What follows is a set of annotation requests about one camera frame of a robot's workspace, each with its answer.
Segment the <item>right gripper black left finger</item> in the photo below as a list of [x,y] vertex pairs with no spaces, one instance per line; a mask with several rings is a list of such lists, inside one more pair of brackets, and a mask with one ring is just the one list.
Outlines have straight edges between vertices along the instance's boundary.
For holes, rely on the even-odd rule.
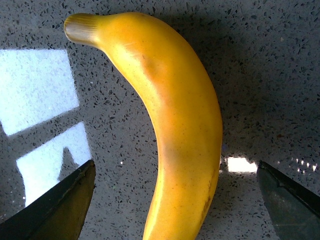
[[77,240],[95,187],[88,160],[45,194],[0,225],[2,240]]

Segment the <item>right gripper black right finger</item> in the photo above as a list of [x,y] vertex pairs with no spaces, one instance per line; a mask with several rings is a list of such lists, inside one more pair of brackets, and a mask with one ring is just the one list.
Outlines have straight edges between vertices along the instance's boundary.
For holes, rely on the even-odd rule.
[[264,161],[259,162],[256,176],[277,236],[318,240],[320,197]]

